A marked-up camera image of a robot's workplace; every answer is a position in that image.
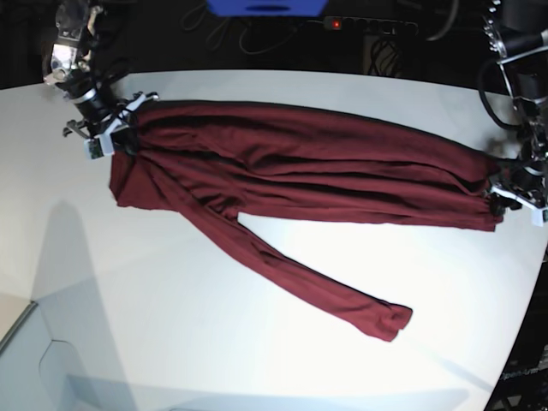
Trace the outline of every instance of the white table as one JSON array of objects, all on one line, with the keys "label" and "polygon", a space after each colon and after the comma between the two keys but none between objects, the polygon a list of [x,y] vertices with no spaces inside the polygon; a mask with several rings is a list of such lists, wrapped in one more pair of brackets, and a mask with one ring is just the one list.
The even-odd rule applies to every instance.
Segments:
[{"label": "white table", "polygon": [[[124,90],[338,110],[479,149],[504,139],[475,91],[412,81],[201,71],[136,74]],[[74,344],[104,408],[485,406],[548,241],[528,211],[494,234],[240,217],[289,257],[412,307],[407,329],[381,342],[242,267],[179,215],[117,208],[110,161],[88,162],[79,138],[61,137],[78,115],[51,89],[2,91],[0,104],[0,275]]]}]

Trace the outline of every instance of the power strip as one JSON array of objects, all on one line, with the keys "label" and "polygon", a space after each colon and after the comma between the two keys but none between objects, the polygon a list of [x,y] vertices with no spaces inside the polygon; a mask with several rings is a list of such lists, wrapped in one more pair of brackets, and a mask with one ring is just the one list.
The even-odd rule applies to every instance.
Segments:
[{"label": "power strip", "polygon": [[324,28],[331,31],[352,30],[376,36],[396,36],[398,34],[416,36],[419,33],[419,25],[412,21],[338,17],[334,15],[324,17]]}]

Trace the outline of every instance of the maroon pants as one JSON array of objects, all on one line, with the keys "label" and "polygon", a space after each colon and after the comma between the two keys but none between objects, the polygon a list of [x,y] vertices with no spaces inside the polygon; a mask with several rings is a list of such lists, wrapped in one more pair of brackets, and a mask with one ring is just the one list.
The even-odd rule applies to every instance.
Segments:
[{"label": "maroon pants", "polygon": [[385,341],[411,309],[288,259],[239,225],[238,212],[488,231],[501,221],[483,196],[495,161],[415,129],[322,110],[189,102],[140,112],[138,130],[139,153],[112,162],[119,206],[180,212],[234,259]]}]

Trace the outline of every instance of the robotic arm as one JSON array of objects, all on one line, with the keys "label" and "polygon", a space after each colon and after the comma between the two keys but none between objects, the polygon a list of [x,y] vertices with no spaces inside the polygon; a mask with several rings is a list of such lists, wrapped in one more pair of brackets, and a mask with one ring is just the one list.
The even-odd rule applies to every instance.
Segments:
[{"label": "robotic arm", "polygon": [[104,41],[98,20],[108,18],[108,7],[100,0],[63,0],[56,15],[57,41],[44,68],[45,83],[63,90],[83,116],[68,122],[63,136],[82,137],[90,159],[111,156],[116,149],[135,152],[138,140],[132,138],[131,114],[146,101],[158,99],[154,92],[138,92],[129,101],[117,98],[110,85],[125,74],[103,76],[94,68]]},{"label": "robotic arm", "polygon": [[[110,85],[125,73],[105,76],[94,68],[104,41],[98,25],[110,19],[109,7],[109,0],[63,0],[57,11],[57,41],[44,69],[45,82],[63,90],[82,114],[81,121],[67,123],[63,135],[81,136],[89,158],[138,150],[132,113],[158,99],[156,93],[142,92],[132,100],[117,98]],[[491,176],[486,195],[498,200],[496,212],[525,206],[533,212],[533,223],[543,225],[548,222],[548,0],[492,0],[485,11],[484,30],[497,58],[480,70],[479,95],[493,120],[517,132],[521,142],[517,159],[501,160],[501,171]],[[485,97],[483,76],[491,65],[501,70],[519,125],[498,119]]]}]

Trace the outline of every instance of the red trousers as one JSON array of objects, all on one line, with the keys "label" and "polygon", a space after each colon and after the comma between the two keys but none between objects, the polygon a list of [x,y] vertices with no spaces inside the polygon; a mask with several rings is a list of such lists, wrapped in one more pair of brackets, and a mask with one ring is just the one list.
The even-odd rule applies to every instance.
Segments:
[{"label": "red trousers", "polygon": [[238,212],[487,231],[501,221],[483,196],[486,178],[497,171],[492,158],[387,122],[189,102],[140,112],[138,134],[138,154],[117,152],[112,161],[110,188],[119,206],[180,212],[232,258],[385,341],[408,323],[410,308],[288,259],[239,225]]}]

